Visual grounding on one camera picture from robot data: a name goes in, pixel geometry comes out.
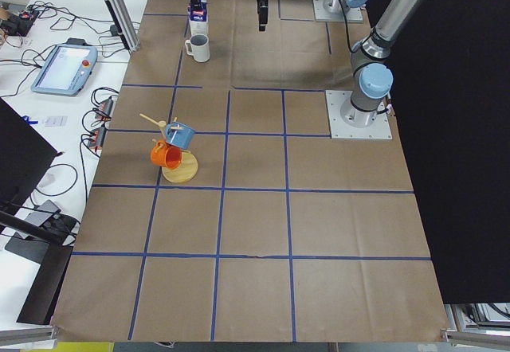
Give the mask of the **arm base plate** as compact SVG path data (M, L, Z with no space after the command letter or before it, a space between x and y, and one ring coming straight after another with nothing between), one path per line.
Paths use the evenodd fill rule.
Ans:
M351 104L352 91L326 90L332 139L391 140L392 134L383 102L373 112L363 112Z
M339 0L312 0L316 22L343 22L344 16ZM346 8L348 22L362 23L363 15L360 8Z

